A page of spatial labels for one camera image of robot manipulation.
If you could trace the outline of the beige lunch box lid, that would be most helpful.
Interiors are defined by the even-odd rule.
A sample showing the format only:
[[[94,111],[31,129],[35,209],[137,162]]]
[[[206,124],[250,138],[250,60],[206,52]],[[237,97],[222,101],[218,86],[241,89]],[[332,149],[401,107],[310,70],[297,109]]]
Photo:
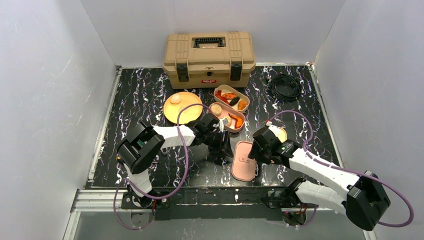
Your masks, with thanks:
[[[277,138],[279,139],[281,143],[285,142],[288,139],[286,131],[282,127],[277,127],[277,129],[278,129]]]

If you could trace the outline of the white steamed bao bun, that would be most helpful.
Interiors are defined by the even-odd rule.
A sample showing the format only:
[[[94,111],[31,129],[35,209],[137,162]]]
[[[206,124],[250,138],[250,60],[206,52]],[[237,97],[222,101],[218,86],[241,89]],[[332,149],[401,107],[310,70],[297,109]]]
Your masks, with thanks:
[[[225,126],[230,127],[232,125],[232,118],[229,115],[225,115],[222,119],[222,122]]]

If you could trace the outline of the pink lunch box tray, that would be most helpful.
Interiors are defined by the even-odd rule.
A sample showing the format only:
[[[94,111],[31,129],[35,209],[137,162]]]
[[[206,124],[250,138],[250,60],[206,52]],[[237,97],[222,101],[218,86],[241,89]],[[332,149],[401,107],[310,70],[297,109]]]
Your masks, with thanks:
[[[238,133],[238,132],[240,132],[240,131],[241,131],[241,129],[242,129],[242,128],[243,128],[243,126],[245,125],[245,121],[246,121],[246,117],[245,117],[245,115],[244,115],[244,114],[242,114],[242,113],[238,112],[237,110],[234,110],[234,109],[232,109],[232,108],[230,108],[230,107],[225,106],[223,103],[214,102],[214,103],[212,103],[212,104],[219,104],[219,105],[222,107],[222,113],[221,113],[221,115],[220,115],[220,116],[215,116],[215,115],[213,114],[213,115],[214,115],[215,117],[217,117],[218,119],[221,119],[221,118],[223,118],[224,116],[228,116],[229,114],[237,115],[237,116],[239,116],[239,117],[243,118],[244,123],[243,123],[242,127],[238,128],[238,129],[234,129],[235,121],[232,119],[232,124],[231,124],[231,126],[225,126],[225,128],[224,128],[225,130],[229,131],[230,133]]]

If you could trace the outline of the orange chicken wing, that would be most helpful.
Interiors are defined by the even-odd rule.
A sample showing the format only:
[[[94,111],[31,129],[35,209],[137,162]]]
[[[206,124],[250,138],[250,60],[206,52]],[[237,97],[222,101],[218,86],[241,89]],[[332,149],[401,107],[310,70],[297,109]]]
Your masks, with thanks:
[[[228,114],[229,117],[231,119],[233,119],[235,121],[234,123],[234,129],[239,129],[242,127],[242,125],[244,124],[244,120],[242,117],[238,116],[238,115],[233,115],[233,114]]]

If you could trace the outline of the pink lunch box lid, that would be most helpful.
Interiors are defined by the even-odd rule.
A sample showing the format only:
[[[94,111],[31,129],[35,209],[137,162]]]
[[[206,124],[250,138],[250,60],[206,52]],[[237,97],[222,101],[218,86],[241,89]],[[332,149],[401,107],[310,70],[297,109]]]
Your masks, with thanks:
[[[252,146],[252,142],[245,140],[239,141],[235,146],[231,174],[236,180],[250,182],[255,178],[257,162],[248,158]]]

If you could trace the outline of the round beige bun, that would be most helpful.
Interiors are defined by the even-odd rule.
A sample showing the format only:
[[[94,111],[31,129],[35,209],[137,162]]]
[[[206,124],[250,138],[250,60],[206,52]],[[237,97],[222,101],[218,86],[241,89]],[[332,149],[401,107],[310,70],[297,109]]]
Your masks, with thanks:
[[[222,107],[217,103],[212,104],[209,109],[215,116],[220,116],[222,114]]]

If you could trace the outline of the fried chicken piece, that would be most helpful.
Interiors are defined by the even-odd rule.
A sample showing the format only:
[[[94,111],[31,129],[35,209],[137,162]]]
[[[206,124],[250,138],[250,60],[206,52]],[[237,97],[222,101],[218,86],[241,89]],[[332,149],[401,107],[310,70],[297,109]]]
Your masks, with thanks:
[[[237,105],[237,110],[238,111],[242,111],[242,110],[244,110],[245,108],[246,108],[246,106],[248,105],[248,103],[244,100],[244,99],[241,99],[239,102],[238,102],[238,105]]]

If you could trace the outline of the dark brown sea cucumber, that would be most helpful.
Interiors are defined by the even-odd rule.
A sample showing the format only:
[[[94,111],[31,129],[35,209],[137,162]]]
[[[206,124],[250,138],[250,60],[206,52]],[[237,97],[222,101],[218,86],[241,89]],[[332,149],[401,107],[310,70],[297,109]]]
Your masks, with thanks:
[[[235,106],[236,104],[238,104],[238,102],[240,101],[240,97],[236,96],[233,99],[231,99],[231,101],[228,103],[230,106]]]

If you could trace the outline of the beige lunch box tray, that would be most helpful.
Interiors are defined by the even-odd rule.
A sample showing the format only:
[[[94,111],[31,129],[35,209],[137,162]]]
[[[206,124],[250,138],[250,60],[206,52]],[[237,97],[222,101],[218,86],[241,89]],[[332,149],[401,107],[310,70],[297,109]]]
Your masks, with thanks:
[[[221,90],[221,94],[224,94],[224,93],[235,93],[238,97],[240,97],[240,100],[245,100],[247,102],[246,108],[244,110],[242,110],[242,111],[238,111],[238,104],[236,104],[234,106],[230,106],[229,104],[226,104],[226,103],[222,102],[220,99],[218,99],[217,97],[215,97],[215,94],[217,93],[218,90]],[[244,113],[248,109],[249,104],[250,104],[250,100],[248,99],[248,97],[246,95],[242,94],[241,92],[237,91],[236,89],[234,89],[231,86],[226,85],[226,84],[222,84],[222,85],[218,86],[214,90],[213,95],[214,95],[214,99],[218,103],[224,104],[226,107],[230,107],[230,108],[232,108],[234,110],[237,110],[240,113]]]

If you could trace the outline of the white metal food tongs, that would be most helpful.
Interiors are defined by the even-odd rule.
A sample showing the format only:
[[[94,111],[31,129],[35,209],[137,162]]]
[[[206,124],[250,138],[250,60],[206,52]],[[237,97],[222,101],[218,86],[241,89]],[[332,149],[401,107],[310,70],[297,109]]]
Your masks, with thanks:
[[[169,152],[167,148],[162,148],[160,151],[163,155],[167,155]]]

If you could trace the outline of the white boiled egg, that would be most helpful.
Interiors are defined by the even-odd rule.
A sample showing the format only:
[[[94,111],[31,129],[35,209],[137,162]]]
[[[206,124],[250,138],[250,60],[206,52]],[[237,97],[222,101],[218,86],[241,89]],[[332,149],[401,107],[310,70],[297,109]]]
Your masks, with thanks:
[[[169,101],[171,104],[177,105],[182,101],[182,97],[179,93],[175,93],[169,98]]]

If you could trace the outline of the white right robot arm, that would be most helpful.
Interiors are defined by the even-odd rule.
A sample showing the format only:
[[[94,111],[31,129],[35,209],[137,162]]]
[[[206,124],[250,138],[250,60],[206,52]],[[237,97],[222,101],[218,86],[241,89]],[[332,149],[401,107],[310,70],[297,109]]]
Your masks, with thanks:
[[[268,192],[262,201],[269,208],[296,207],[312,204],[344,214],[354,225],[372,231],[391,201],[377,176],[338,170],[330,162],[314,155],[292,140],[281,141],[279,129],[265,126],[253,134],[249,158],[260,163],[283,165],[319,181],[295,179],[283,190]]]

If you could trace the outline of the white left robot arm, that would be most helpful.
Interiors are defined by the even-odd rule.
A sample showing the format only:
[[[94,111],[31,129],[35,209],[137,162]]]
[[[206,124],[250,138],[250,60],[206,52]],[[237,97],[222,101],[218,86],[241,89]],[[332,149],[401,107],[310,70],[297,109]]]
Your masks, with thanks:
[[[117,161],[128,173],[128,190],[133,195],[159,200],[151,195],[149,167],[162,149],[206,145],[211,156],[233,157],[230,133],[212,113],[179,126],[156,126],[139,122],[117,148]]]

